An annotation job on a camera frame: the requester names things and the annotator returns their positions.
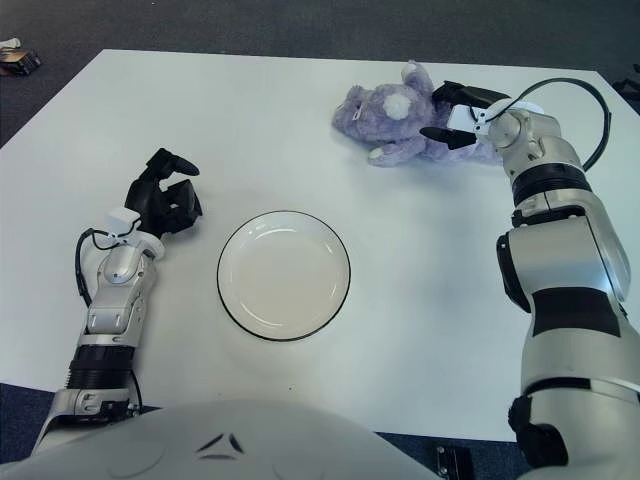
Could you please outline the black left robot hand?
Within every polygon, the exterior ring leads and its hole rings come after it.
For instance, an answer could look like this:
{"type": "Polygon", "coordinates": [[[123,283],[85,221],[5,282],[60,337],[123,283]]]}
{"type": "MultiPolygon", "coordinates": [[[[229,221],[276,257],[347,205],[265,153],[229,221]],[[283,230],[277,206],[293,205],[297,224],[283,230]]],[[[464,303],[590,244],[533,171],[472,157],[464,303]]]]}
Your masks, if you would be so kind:
{"type": "Polygon", "coordinates": [[[198,167],[188,160],[160,148],[146,163],[145,170],[132,182],[124,206],[140,215],[138,230],[158,239],[191,228],[203,214],[190,180],[182,180],[165,189],[161,180],[173,173],[198,176],[198,167]]]}

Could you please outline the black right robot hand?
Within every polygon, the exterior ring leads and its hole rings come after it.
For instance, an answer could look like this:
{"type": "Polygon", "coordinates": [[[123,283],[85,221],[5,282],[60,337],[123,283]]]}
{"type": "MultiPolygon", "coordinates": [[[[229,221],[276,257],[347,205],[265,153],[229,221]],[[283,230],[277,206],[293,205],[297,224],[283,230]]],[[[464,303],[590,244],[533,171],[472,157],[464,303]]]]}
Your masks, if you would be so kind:
{"type": "Polygon", "coordinates": [[[495,102],[507,98],[508,96],[501,92],[445,81],[431,95],[434,119],[431,125],[420,130],[420,134],[429,140],[446,144],[449,150],[473,145],[477,141],[474,133],[447,126],[453,108],[456,105],[464,106],[468,117],[474,122],[479,116],[477,109],[487,109],[495,102]]]}

